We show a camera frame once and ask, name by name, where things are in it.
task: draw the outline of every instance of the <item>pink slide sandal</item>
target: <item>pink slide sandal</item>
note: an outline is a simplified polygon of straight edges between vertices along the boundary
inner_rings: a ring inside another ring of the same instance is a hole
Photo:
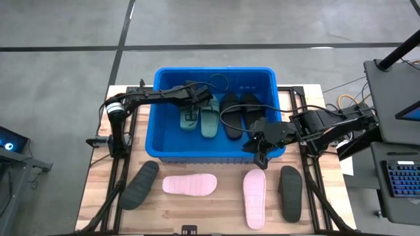
[[[251,229],[260,229],[265,223],[265,174],[260,169],[251,170],[243,179],[245,216]]]
[[[168,176],[163,179],[162,188],[166,193],[190,196],[207,196],[217,186],[216,176],[212,174],[190,174]]]

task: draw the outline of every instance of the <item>keyboard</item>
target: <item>keyboard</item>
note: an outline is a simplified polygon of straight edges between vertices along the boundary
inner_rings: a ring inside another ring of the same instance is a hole
[[[383,161],[391,197],[420,198],[420,162]]]

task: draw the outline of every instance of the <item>concrete floor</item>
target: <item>concrete floor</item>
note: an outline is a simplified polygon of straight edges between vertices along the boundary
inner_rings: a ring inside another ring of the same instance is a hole
[[[116,46],[129,0],[1,0],[0,47]],[[420,17],[403,0],[137,0],[126,45],[402,42]],[[364,75],[363,61],[392,48],[124,52],[116,84],[152,84],[165,66],[267,66],[279,84],[323,90]],[[0,52],[0,125],[33,140],[33,154],[54,163],[28,189],[13,235],[71,232],[75,225],[115,52]],[[407,60],[420,58],[415,49]],[[358,94],[364,80],[324,94]],[[370,190],[349,189],[358,229],[417,235],[420,227],[377,220]]]

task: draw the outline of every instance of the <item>wooden tabletop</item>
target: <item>wooden tabletop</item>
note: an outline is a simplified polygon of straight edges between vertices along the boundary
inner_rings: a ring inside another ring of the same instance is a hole
[[[299,86],[304,87],[307,104],[325,106],[320,85]],[[123,85],[111,86],[108,91],[108,97],[119,92],[125,92],[126,87]],[[291,109],[290,97],[287,92],[279,92],[279,101],[282,109]],[[295,224],[290,224],[283,219],[280,195],[277,192],[280,169],[283,166],[295,167],[303,178],[301,156],[297,144],[288,145],[281,158],[271,160],[268,169],[264,171],[266,174],[266,222],[262,229],[252,230],[245,221],[242,184],[245,174],[249,170],[258,167],[255,165],[235,164],[174,165],[162,163],[159,159],[149,156],[144,147],[149,111],[150,106],[141,106],[139,109],[127,183],[133,179],[146,161],[153,160],[158,162],[160,170],[152,190],[143,204],[134,210],[123,210],[120,233],[180,233],[183,225],[197,225],[198,233],[313,232],[306,191],[303,191],[301,220]],[[282,113],[283,121],[288,121],[289,115],[291,114]],[[110,124],[107,116],[103,114],[99,135],[107,136],[109,134]],[[92,161],[107,154],[108,148],[100,147],[93,152]],[[119,167],[121,168],[123,160],[120,161]],[[332,154],[325,154],[319,162],[328,201],[346,224],[356,228],[338,157]],[[108,157],[90,168],[75,229],[85,227],[103,204],[110,178],[111,165],[112,158]],[[218,179],[216,190],[206,197],[170,195],[163,192],[162,181],[164,177],[195,173],[214,174]],[[320,202],[316,196],[315,199],[321,228],[325,228]],[[115,208],[116,200],[111,210],[110,226],[112,226],[114,221]]]

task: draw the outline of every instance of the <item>slide sandal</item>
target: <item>slide sandal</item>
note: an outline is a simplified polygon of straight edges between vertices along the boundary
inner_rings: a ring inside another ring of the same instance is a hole
[[[283,167],[278,191],[282,196],[284,220],[290,223],[298,222],[302,212],[302,176],[299,171],[290,166]]]
[[[212,174],[168,176],[162,183],[162,189],[166,193],[189,196],[207,196],[216,189],[216,186],[217,179]]]
[[[149,194],[158,171],[159,165],[156,162],[147,161],[121,194],[120,207],[133,210],[140,206]]]
[[[219,101],[213,98],[201,107],[201,134],[204,138],[214,138],[219,125]]]
[[[254,95],[250,93],[242,94],[240,98],[241,104],[249,104],[249,105],[262,105],[260,100]],[[245,117],[245,124],[246,129],[249,130],[249,127],[261,117],[265,117],[265,109],[264,107],[242,107],[243,110],[243,117]],[[252,133],[248,132],[250,138],[253,137]]]
[[[198,124],[198,108],[182,108],[180,116],[181,129],[193,131]]]
[[[238,104],[239,100],[236,94],[230,93],[222,98],[222,100],[220,101],[220,108],[221,111],[223,111],[226,108],[229,108],[230,106]],[[233,127],[242,128],[241,114],[242,113],[240,107],[232,108],[223,113],[222,119],[224,122],[226,122],[229,125],[232,125]],[[227,127],[226,125],[224,125],[224,129],[228,138],[231,140],[238,140],[242,137],[242,131],[232,129],[230,127]]]
[[[251,229],[260,229],[265,223],[265,174],[256,169],[249,171],[243,179],[245,216]]]

